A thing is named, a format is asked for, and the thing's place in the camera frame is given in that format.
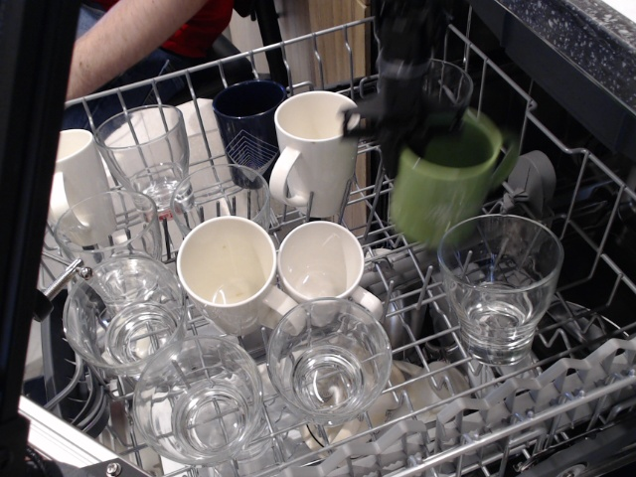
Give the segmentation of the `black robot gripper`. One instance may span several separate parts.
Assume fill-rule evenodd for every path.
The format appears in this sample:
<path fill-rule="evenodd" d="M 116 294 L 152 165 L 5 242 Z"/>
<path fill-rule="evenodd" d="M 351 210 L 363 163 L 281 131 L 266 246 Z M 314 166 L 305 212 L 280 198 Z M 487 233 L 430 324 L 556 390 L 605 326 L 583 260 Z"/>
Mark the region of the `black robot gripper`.
<path fill-rule="evenodd" d="M 344 111 L 343 134 L 379 140 L 387 176 L 394 179 L 403 143 L 423 157 L 430 141 L 439 134 L 461 128 L 461 118 L 436 113 L 423 97 L 428 61 L 414 76 L 379 77 L 378 92 Z"/>

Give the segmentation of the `person forearm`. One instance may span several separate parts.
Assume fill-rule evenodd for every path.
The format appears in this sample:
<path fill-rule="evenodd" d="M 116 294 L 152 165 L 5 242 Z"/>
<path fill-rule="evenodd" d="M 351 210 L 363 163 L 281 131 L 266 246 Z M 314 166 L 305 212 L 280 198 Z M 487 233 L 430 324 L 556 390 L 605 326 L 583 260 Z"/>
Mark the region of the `person forearm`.
<path fill-rule="evenodd" d="M 203 1 L 117 2 L 75 40 L 66 99 L 95 92 L 139 63 L 204 5 Z"/>

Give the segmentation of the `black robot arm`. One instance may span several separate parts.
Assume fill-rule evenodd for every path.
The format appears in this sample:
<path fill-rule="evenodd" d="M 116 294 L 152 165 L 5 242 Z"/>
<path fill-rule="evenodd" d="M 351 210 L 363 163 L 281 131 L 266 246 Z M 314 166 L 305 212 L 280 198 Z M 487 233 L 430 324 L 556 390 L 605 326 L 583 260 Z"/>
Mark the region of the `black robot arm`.
<path fill-rule="evenodd" d="M 449 22 L 445 1 L 377 3 L 376 92 L 345 110 L 343 134 L 375 140 L 392 179 L 404 148 L 421 152 L 433 137 L 460 128 L 470 96 L 444 84 L 454 65 L 434 57 Z"/>

